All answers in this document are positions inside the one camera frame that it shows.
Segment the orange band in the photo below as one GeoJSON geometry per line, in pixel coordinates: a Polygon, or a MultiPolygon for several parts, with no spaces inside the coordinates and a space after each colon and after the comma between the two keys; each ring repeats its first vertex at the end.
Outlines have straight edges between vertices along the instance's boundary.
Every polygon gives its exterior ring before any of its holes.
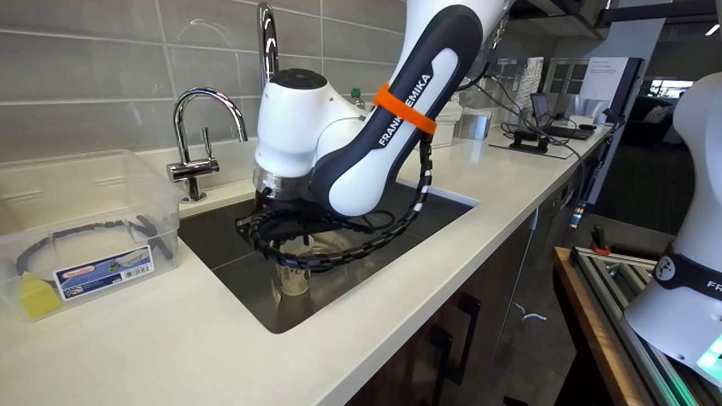
{"type": "Polygon", "coordinates": [[[401,116],[404,122],[412,124],[427,135],[435,133],[435,122],[410,105],[405,105],[401,100],[396,100],[389,89],[388,84],[383,84],[374,97],[374,103],[386,109],[388,113],[401,116]]]}

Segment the cabinet handle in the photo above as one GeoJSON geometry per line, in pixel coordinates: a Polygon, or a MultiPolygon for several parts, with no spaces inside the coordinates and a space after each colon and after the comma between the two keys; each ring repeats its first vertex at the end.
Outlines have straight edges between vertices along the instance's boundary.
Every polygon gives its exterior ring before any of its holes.
{"type": "Polygon", "coordinates": [[[437,406],[441,400],[441,387],[448,370],[448,359],[451,359],[451,333],[437,325],[433,325],[427,333],[427,340],[437,354],[437,365],[435,365],[435,384],[433,384],[433,396],[431,406],[437,406]]]}
{"type": "Polygon", "coordinates": [[[455,303],[455,308],[468,315],[468,326],[467,326],[467,338],[464,338],[464,350],[460,356],[458,365],[448,365],[447,376],[460,385],[464,382],[471,345],[474,345],[474,333],[475,333],[475,322],[480,313],[480,305],[474,296],[463,292],[455,303]]]}

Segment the wooden cabinet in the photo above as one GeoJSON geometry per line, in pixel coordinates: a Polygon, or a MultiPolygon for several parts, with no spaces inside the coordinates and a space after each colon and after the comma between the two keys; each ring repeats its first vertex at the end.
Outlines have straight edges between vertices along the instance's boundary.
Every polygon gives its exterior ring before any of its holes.
{"type": "Polygon", "coordinates": [[[435,312],[349,403],[468,403],[490,376],[527,223],[435,312]]]}

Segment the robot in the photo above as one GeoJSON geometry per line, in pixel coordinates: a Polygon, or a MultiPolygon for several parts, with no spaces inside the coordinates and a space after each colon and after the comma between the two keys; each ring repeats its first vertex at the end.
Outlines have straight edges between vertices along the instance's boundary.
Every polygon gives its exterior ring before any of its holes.
{"type": "Polygon", "coordinates": [[[626,322],[650,345],[722,387],[722,71],[698,79],[674,109],[694,163],[694,197],[626,322]]]}
{"type": "Polygon", "coordinates": [[[435,116],[479,52],[497,45],[512,0],[409,0],[398,63],[370,113],[344,101],[312,69],[280,69],[261,93],[255,148],[257,213],[237,223],[259,252],[282,266],[326,271],[401,234],[431,185],[435,116]],[[401,163],[419,146],[421,174],[409,213],[376,239],[326,257],[282,252],[284,242],[359,228],[401,163]]]}

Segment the floor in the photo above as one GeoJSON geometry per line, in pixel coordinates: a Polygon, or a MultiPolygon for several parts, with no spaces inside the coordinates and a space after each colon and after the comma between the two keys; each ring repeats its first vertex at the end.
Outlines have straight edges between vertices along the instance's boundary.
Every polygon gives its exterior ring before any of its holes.
{"type": "Polygon", "coordinates": [[[693,190],[686,151],[622,146],[608,176],[613,180],[597,207],[603,213],[586,213],[577,229],[568,228],[568,207],[538,223],[515,292],[518,307],[510,308],[497,348],[498,375],[468,403],[498,406],[506,396],[530,406],[554,403],[574,350],[551,285],[553,245],[589,245],[591,228],[604,226],[612,244],[661,252],[678,229],[693,190]]]}

